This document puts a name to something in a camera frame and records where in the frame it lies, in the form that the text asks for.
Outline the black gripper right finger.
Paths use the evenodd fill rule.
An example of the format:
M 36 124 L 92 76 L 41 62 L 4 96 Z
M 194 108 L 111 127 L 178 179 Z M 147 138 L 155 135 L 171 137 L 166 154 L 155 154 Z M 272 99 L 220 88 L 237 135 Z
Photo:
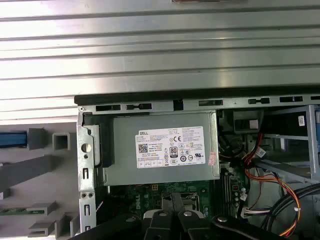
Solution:
M 282 240 L 283 237 L 231 216 L 216 215 L 208 220 L 195 210 L 186 209 L 178 192 L 172 193 L 172 207 L 184 240 Z

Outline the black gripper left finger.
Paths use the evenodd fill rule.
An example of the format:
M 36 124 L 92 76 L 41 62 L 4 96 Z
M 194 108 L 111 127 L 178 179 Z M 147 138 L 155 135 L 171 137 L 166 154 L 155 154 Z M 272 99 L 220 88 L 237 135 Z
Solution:
M 75 240 L 170 240 L 176 211 L 177 193 L 162 195 L 162 209 L 146 211 L 143 219 L 132 213 L 118 215 L 92 229 L 86 229 Z

